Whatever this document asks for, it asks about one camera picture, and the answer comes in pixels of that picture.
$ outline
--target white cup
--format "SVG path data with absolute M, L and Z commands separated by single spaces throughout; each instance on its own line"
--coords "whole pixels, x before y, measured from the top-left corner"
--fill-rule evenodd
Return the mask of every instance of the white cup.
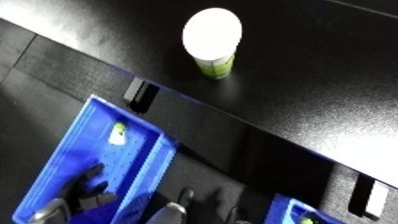
M 214 79 L 227 76 L 242 37 L 242 24 L 232 12 L 205 9 L 186 23 L 182 41 L 204 75 Z

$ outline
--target blue tray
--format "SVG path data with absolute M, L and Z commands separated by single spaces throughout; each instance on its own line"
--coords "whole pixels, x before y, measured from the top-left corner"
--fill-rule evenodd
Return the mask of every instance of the blue tray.
M 126 127 L 122 145 L 109 142 L 117 122 Z M 137 223 L 178 145 L 155 126 L 91 96 L 13 214 L 13 221 L 27 223 L 67 180 L 101 162 L 105 169 L 90 184 L 107 180 L 106 191 L 119 199 L 78 214 L 70 223 Z
M 306 215 L 322 218 L 327 224 L 344 224 L 294 198 L 275 195 L 264 224 L 301 224 Z

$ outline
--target black surface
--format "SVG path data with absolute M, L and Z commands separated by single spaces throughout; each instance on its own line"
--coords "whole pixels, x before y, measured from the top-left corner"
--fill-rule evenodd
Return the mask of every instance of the black surface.
M 0 86 L 0 223 L 11 215 L 83 104 L 12 70 Z
M 8 75 L 35 34 L 0 20 L 0 83 Z
M 117 105 L 134 78 L 40 36 L 15 68 L 80 101 L 97 94 Z
M 185 187 L 195 191 L 195 200 L 188 213 L 189 224 L 224 224 L 229 210 L 236 205 L 249 210 L 250 221 L 262 223 L 273 198 L 273 194 L 248 188 L 195 158 L 178 153 L 142 221 L 149 219 L 168 201 L 175 202 Z
M 234 11 L 244 27 L 234 72 L 219 82 L 203 78 L 181 46 L 185 22 L 211 6 Z M 360 150 L 362 139 L 372 148 L 396 141 L 395 19 L 319 0 L 3 0 L 0 8 L 1 18 L 398 186 L 394 148 Z
M 48 40 L 40 38 L 36 39 L 36 41 L 48 42 Z M 5 94 L 6 92 L 12 92 L 13 94 L 11 95 L 17 94 L 22 97 L 17 97 L 19 103 L 16 105 L 19 106 L 11 106 L 11 103 L 4 103 L 4 105 L 8 106 L 6 107 L 6 111 L 3 110 L 0 114 L 9 114 L 5 117 L 3 116 L 6 119 L 5 121 L 0 120 L 0 123 L 3 122 L 2 124 L 6 124 L 5 127 L 0 127 L 0 132 L 3 129 L 9 129 L 3 131 L 3 133 L 11 133 L 16 128 L 19 130 L 21 127 L 20 124 L 24 123 L 25 118 L 32 123 L 32 125 L 23 126 L 24 129 L 21 134 L 7 134 L 4 141 L 0 138 L 1 154 L 8 160 L 4 163 L 6 166 L 1 166 L 0 168 L 2 177 L 0 179 L 0 190 L 2 193 L 5 192 L 3 195 L 8 195 L 0 199 L 0 204 L 2 205 L 2 212 L 0 213 L 1 223 L 10 222 L 11 212 L 14 211 L 16 206 L 15 203 L 19 202 L 31 184 L 27 182 L 36 178 L 36 171 L 38 172 L 42 168 L 46 158 L 51 154 L 50 151 L 53 149 L 53 145 L 59 141 L 56 137 L 51 137 L 51 140 L 48 138 L 35 138 L 35 136 L 38 136 L 36 130 L 43 130 L 40 131 L 41 136 L 53 136 L 54 131 L 59 136 L 59 139 L 62 136 L 62 133 L 57 129 L 57 127 L 65 127 L 65 124 L 62 124 L 63 122 L 58 122 L 58 120 L 63 120 L 62 118 L 58 119 L 55 117 L 55 119 L 51 118 L 53 119 L 52 122 L 41 122 L 44 119 L 43 117 L 48 116 L 47 111 L 58 110 L 52 107 L 60 107 L 59 110 L 62 111 L 62 114 L 70 113 L 69 107 L 71 107 L 71 104 L 74 104 L 73 102 L 76 102 L 75 99 L 83 102 L 85 98 L 82 96 L 88 96 L 93 91 L 93 88 L 90 86 L 60 85 L 57 78 L 65 80 L 66 78 L 63 75 L 66 75 L 68 79 L 71 79 L 69 82 L 74 83 L 81 78 L 75 75 L 75 73 L 82 74 L 88 71 L 90 74 L 93 74 L 91 76 L 93 79 L 101 80 L 104 77 L 102 75 L 94 75 L 97 74 L 96 71 L 98 71 L 98 74 L 101 74 L 103 71 L 111 73 L 112 70 L 112 68 L 103 63 L 89 57 L 81 56 L 80 54 L 72 53 L 70 49 L 60 47 L 58 44 L 47 43 L 45 46 L 52 46 L 49 48 L 54 48 L 52 50 L 47 49 L 46 51 L 57 51 L 57 54 L 52 54 L 53 58 L 50 60 L 52 63 L 47 63 L 46 57 L 40 57 L 41 60 L 32 60 L 31 62 L 34 61 L 34 63 L 31 63 L 31 66 L 24 67 L 24 73 L 29 76 L 32 73 L 34 77 L 38 73 L 52 73 L 55 74 L 54 77 L 39 81 L 21 74 L 21 72 L 13 71 L 12 74 L 19 73 L 17 75 L 18 78 L 13 78 L 12 81 L 9 81 L 11 77 L 8 77 L 7 81 L 3 83 L 5 86 L 1 87 L 7 91 L 0 92 L 0 101 L 6 98 L 14 99 L 14 97 L 9 97 L 9 94 Z M 40 48 L 35 48 L 30 53 L 40 55 L 39 51 L 46 52 Z M 59 59 L 56 60 L 57 55 L 68 54 L 77 57 L 78 60 L 64 60 L 63 66 L 50 66 L 53 63 L 58 64 L 59 61 L 62 61 Z M 47 66 L 39 67 L 35 65 L 40 63 L 44 63 Z M 124 78 L 124 76 L 117 75 L 117 73 L 112 74 L 116 74 L 116 76 L 112 76 L 112 79 Z M 47 94 L 53 94 L 56 99 L 61 101 L 62 105 L 48 100 L 51 96 L 46 96 Z M 115 91 L 110 92 L 110 95 L 104 94 L 104 96 L 106 99 L 112 99 L 111 102 L 115 100 L 113 103 L 121 104 L 121 99 L 117 97 L 118 94 L 119 92 Z M 15 114 L 16 118 L 9 119 L 12 114 Z M 213 217 L 214 219 L 212 220 L 205 220 L 209 222 L 225 219 L 226 212 L 228 212 L 230 207 L 236 205 L 236 203 L 240 207 L 249 209 L 249 217 L 252 220 L 253 218 L 259 220 L 265 215 L 270 195 L 275 190 L 279 193 L 282 192 L 297 197 L 314 206 L 321 203 L 320 208 L 322 210 L 346 223 L 373 223 L 368 219 L 358 218 L 347 210 L 348 200 L 351 197 L 351 190 L 354 188 L 357 175 L 357 172 L 353 170 L 338 166 L 332 172 L 328 186 L 324 191 L 323 188 L 326 183 L 323 181 L 327 181 L 328 179 L 331 163 L 327 163 L 325 160 L 311 155 L 305 150 L 301 150 L 297 146 L 289 144 L 282 139 L 253 129 L 235 119 L 223 116 L 208 107 L 193 104 L 183 98 L 176 97 L 169 92 L 160 91 L 148 113 L 140 116 L 164 129 L 169 134 L 172 134 L 191 148 L 181 149 L 180 152 L 182 154 L 178 154 L 176 160 L 173 161 L 169 169 L 170 173 L 166 174 L 159 188 L 161 191 L 157 192 L 149 206 L 149 210 L 152 209 L 152 213 L 149 212 L 149 215 L 153 214 L 159 206 L 163 206 L 168 200 L 175 201 L 181 188 L 188 185 L 199 187 L 199 189 L 195 187 L 198 193 L 196 203 L 198 207 L 194 211 L 195 216 Z M 33 133 L 33 136 L 31 138 L 24 138 L 24 134 L 26 133 Z M 22 160 L 25 161 L 27 159 L 25 157 L 18 157 L 23 155 L 20 153 L 21 144 L 19 142 L 23 142 L 24 149 L 25 145 L 29 147 L 43 146 L 42 148 L 45 148 L 49 152 L 34 154 L 34 156 L 29 156 L 29 154 L 29 159 L 33 160 L 29 160 L 29 166 L 24 163 L 19 165 Z M 232 172 L 236 171 L 237 167 L 242 168 L 241 172 Z M 247 181 L 251 187 L 247 188 L 242 183 L 233 181 L 230 177 L 222 174 L 226 172 L 229 172 L 230 176 L 239 177 Z M 13 181 L 16 179 L 14 175 L 21 178 L 22 180 L 18 181 L 23 183 Z M 221 189 L 221 193 L 217 194 L 216 189 Z M 391 190 L 385 211 L 379 221 L 380 223 L 396 223 L 398 214 L 397 201 L 397 191 Z

